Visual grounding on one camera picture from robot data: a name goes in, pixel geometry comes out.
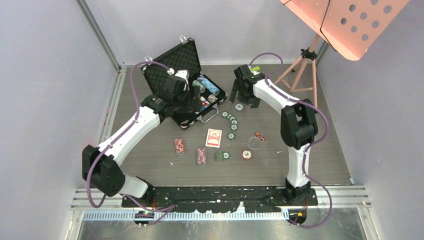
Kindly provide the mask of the pink perforated panel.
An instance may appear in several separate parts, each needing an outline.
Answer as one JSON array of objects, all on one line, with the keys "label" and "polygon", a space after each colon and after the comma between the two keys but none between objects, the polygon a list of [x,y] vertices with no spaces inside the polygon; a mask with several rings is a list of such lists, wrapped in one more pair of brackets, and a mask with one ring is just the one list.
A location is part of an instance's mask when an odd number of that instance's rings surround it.
[{"label": "pink perforated panel", "polygon": [[284,0],[291,12],[350,61],[358,61],[408,0]]}]

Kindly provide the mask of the blue chip row in case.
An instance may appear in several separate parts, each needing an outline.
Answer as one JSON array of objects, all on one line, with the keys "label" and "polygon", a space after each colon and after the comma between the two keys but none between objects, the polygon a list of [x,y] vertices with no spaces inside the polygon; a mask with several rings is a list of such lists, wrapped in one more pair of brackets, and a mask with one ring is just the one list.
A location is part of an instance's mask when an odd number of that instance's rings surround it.
[{"label": "blue chip row in case", "polygon": [[217,96],[220,93],[219,88],[212,83],[206,76],[199,75],[197,80],[213,95]]}]

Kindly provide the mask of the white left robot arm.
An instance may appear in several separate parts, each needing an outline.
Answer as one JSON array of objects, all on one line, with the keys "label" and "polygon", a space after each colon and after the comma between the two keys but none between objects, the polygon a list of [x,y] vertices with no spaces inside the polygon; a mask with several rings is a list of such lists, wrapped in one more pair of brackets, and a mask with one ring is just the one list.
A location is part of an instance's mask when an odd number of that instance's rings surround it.
[{"label": "white left robot arm", "polygon": [[141,207],[153,202],[148,183],[139,177],[124,174],[121,164],[151,130],[176,113],[190,113],[191,106],[188,70],[170,69],[155,94],[138,103],[137,110],[115,134],[98,146],[87,145],[82,151],[82,177],[87,188],[96,188],[107,197],[130,195]]}]

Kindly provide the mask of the grey chip row in case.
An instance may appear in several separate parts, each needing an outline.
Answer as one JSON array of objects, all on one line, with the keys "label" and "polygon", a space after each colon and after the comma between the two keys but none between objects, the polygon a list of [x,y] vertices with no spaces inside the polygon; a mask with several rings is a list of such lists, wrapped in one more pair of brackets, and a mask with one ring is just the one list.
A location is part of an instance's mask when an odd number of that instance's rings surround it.
[{"label": "grey chip row in case", "polygon": [[215,95],[211,94],[211,95],[209,95],[209,96],[207,97],[207,100],[208,100],[211,104],[213,104],[213,103],[215,103],[215,102],[218,100],[218,98],[217,98]]}]

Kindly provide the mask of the purple white chip roll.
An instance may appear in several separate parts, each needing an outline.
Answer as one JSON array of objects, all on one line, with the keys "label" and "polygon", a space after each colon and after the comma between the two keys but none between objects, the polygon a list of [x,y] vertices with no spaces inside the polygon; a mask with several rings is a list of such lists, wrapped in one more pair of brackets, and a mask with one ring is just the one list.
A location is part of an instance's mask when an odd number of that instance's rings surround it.
[{"label": "purple white chip roll", "polygon": [[197,164],[199,166],[205,165],[207,163],[205,148],[198,148],[196,156],[197,156]]}]

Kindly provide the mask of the green 20 chip lone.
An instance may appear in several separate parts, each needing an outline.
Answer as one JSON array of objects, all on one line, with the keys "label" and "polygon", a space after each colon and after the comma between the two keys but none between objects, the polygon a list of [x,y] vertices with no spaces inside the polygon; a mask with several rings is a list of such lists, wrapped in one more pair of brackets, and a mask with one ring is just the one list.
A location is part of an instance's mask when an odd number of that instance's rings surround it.
[{"label": "green 20 chip lone", "polygon": [[227,138],[229,140],[234,140],[236,138],[236,135],[234,133],[230,132],[230,133],[228,133]]}]

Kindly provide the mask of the card deck in case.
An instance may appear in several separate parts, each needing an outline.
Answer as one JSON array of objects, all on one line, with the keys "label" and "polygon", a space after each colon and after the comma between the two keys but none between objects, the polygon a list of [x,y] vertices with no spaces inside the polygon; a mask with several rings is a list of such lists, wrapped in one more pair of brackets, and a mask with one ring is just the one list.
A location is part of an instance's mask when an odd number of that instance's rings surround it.
[{"label": "card deck in case", "polygon": [[201,106],[201,111],[204,111],[207,107],[209,107],[209,106],[210,106],[210,102],[209,102],[209,101],[207,101],[207,100],[202,100],[202,101],[201,101],[201,104],[202,104],[202,106]]}]

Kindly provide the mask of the red white chip roll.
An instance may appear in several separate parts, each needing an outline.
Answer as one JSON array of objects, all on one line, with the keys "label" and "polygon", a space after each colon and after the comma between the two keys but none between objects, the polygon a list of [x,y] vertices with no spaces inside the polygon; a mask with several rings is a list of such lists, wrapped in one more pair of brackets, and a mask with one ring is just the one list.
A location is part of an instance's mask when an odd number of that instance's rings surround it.
[{"label": "red white chip roll", "polygon": [[174,140],[175,153],[176,155],[184,155],[185,154],[185,146],[182,138],[176,138]]}]

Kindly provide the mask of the red playing card box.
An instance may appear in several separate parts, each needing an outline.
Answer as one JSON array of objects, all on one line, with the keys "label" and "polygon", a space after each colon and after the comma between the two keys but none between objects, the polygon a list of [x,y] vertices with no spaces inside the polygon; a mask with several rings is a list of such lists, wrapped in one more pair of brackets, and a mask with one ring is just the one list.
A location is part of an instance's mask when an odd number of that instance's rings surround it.
[{"label": "red playing card box", "polygon": [[219,148],[221,145],[222,130],[209,128],[206,135],[205,146]]}]

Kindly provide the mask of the green 20 chip beside stack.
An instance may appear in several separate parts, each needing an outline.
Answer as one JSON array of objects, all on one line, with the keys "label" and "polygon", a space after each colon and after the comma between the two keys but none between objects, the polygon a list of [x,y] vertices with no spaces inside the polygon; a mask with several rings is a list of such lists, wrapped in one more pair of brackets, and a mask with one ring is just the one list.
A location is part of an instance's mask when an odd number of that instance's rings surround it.
[{"label": "green 20 chip beside stack", "polygon": [[229,153],[229,152],[224,151],[224,152],[222,153],[222,157],[223,157],[223,159],[228,160],[228,159],[231,157],[231,155],[230,155],[230,153]]}]

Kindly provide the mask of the red 100 chip stack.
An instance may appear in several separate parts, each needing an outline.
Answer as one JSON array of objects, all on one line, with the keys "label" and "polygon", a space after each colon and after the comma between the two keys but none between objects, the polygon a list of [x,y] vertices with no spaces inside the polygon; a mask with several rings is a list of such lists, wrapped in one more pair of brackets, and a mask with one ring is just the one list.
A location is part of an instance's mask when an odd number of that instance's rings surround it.
[{"label": "red 100 chip stack", "polygon": [[241,155],[244,160],[250,160],[253,156],[250,150],[243,150]]}]

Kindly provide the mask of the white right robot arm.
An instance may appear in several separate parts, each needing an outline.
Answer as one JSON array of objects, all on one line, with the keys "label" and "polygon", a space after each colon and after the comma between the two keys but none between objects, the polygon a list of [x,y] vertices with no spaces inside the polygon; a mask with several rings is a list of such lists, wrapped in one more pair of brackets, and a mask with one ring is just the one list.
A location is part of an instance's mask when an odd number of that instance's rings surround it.
[{"label": "white right robot arm", "polygon": [[300,100],[276,86],[260,72],[247,64],[234,71],[231,102],[239,102],[257,108],[261,101],[280,114],[280,135],[288,147],[288,174],[285,179],[284,197],[291,205],[299,205],[310,192],[310,146],[318,134],[314,106],[308,99]]}]

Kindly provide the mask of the black poker set case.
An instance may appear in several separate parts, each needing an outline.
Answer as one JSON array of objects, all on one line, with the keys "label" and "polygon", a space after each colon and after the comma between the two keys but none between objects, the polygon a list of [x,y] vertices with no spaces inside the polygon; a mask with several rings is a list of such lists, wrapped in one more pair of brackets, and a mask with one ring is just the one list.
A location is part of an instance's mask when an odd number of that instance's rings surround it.
[{"label": "black poker set case", "polygon": [[141,73],[152,93],[141,106],[152,109],[161,122],[172,118],[185,130],[196,122],[209,122],[207,114],[219,112],[227,93],[203,74],[195,40],[182,35],[180,41],[142,65]]}]

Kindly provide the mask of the clear dealer button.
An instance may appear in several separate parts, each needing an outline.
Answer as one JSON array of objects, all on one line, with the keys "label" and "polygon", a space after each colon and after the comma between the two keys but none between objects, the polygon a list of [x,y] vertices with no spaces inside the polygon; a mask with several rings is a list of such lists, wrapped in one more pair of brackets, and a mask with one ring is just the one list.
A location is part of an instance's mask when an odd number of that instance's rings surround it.
[{"label": "clear dealer button", "polygon": [[251,136],[248,140],[247,140],[247,146],[251,149],[251,150],[257,150],[258,148],[260,148],[262,142],[261,142],[261,138],[257,137],[257,136]]}]

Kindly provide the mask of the green chip stack lying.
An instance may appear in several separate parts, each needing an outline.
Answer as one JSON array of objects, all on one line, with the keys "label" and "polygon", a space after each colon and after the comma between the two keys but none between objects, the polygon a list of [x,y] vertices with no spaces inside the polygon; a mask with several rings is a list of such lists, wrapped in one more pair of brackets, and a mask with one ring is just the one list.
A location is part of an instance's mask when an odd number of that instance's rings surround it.
[{"label": "green chip stack lying", "polygon": [[217,151],[215,153],[215,160],[217,162],[222,162],[224,160],[224,153],[222,151]]}]

